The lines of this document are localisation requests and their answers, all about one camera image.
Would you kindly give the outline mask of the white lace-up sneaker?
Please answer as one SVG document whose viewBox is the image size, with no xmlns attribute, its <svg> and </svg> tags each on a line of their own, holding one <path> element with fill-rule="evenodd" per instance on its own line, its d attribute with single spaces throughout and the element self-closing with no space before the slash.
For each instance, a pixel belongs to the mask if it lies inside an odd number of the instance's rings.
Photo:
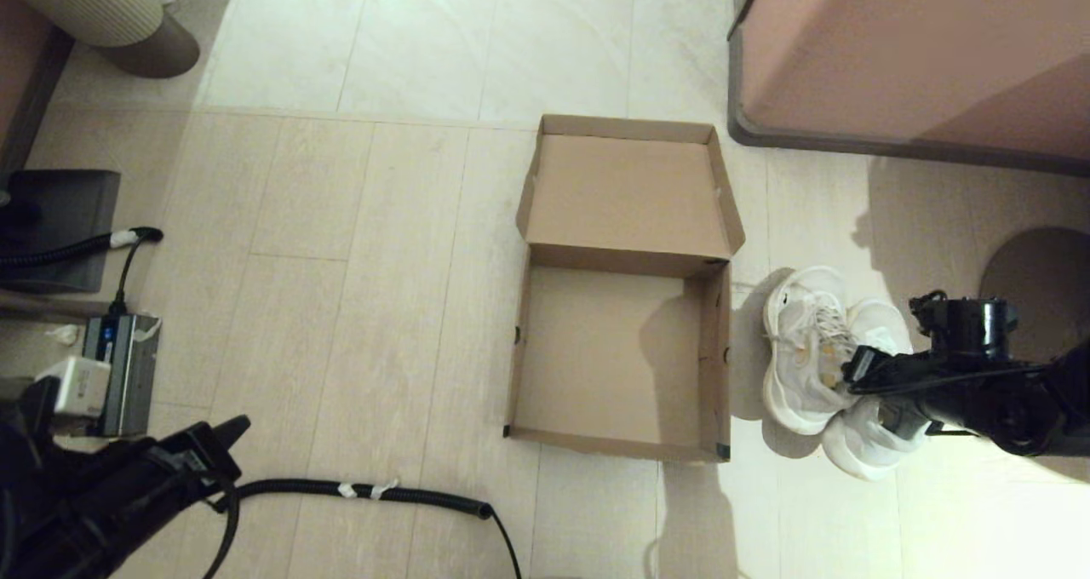
<svg viewBox="0 0 1090 579">
<path fill-rule="evenodd" d="M 858 346 L 846 295 L 839 272 L 815 266 L 788 273 L 766 298 L 762 319 L 770 362 L 762 400 L 773 420 L 795 434 L 821 434 L 852 405 L 838 389 L 841 365 Z"/>
<path fill-rule="evenodd" d="M 849 307 L 847 324 L 858 345 L 891 355 L 915 352 L 903 313 L 876 297 Z M 876 481 L 887 477 L 927 441 L 930 421 L 919 417 L 911 405 L 874 394 L 848 394 L 847 401 L 847 408 L 832 417 L 824 429 L 822 448 L 831 462 L 855 478 Z"/>
</svg>

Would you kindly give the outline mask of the beige ribbed bin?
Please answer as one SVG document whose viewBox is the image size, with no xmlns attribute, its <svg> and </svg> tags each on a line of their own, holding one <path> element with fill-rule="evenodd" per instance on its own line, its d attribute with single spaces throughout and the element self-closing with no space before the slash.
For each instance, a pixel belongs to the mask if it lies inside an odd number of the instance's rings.
<svg viewBox="0 0 1090 579">
<path fill-rule="evenodd" d="M 113 67 L 141 79 L 174 79 L 198 63 L 198 40 L 161 0 L 22 0 Z"/>
</svg>

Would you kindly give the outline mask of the brown cardboard shoe box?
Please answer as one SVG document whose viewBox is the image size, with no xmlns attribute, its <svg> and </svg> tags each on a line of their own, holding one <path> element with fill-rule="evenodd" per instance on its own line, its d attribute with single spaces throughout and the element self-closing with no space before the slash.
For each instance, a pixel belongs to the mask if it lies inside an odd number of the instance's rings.
<svg viewBox="0 0 1090 579">
<path fill-rule="evenodd" d="M 731 459 L 732 260 L 716 128 L 545 114 L 502 434 L 576 453 Z"/>
</svg>

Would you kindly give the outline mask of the round brown floor base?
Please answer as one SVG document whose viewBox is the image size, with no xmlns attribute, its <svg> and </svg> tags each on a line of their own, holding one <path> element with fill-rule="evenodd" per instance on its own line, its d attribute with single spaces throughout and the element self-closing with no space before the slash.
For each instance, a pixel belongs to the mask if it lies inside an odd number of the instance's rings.
<svg viewBox="0 0 1090 579">
<path fill-rule="evenodd" d="M 1090 339 L 1090 234 L 1036 227 L 1005 242 L 984 269 L 978 293 L 1018 315 L 1014 358 L 1047 362 Z"/>
</svg>

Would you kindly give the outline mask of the dark grey metal plate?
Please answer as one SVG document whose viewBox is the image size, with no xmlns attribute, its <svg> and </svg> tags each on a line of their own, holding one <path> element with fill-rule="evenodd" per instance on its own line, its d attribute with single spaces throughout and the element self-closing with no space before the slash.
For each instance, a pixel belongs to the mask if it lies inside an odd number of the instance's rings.
<svg viewBox="0 0 1090 579">
<path fill-rule="evenodd" d="M 23 170 L 0 205 L 0 257 L 32 255 L 112 232 L 121 174 L 110 170 Z M 0 266 L 0 289 L 27 295 L 92 295 L 102 285 L 99 252 L 47 266 Z"/>
</svg>

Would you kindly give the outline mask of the pink cabinet dark base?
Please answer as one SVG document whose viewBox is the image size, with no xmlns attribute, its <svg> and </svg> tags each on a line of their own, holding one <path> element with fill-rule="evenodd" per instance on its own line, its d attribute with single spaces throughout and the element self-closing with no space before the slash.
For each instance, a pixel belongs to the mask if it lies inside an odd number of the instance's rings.
<svg viewBox="0 0 1090 579">
<path fill-rule="evenodd" d="M 1090 178 L 1090 0 L 737 0 L 747 146 Z"/>
</svg>

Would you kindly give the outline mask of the grey power adapter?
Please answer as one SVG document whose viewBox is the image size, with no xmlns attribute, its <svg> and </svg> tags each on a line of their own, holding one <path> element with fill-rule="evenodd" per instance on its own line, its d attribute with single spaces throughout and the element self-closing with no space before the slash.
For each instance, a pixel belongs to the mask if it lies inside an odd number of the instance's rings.
<svg viewBox="0 0 1090 579">
<path fill-rule="evenodd" d="M 93 437 L 147 433 L 162 322 L 147 314 L 87 319 L 83 355 L 110 367 L 101 415 L 87 429 Z"/>
</svg>

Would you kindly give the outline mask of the white charger block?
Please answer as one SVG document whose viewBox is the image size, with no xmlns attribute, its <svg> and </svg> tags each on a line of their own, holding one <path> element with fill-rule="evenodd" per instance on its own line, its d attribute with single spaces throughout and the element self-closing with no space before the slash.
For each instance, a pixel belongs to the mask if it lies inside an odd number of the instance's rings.
<svg viewBox="0 0 1090 579">
<path fill-rule="evenodd" d="M 43 370 L 34 381 L 55 381 L 55 414 L 60 417 L 102 417 L 112 366 L 97 359 L 70 355 Z"/>
</svg>

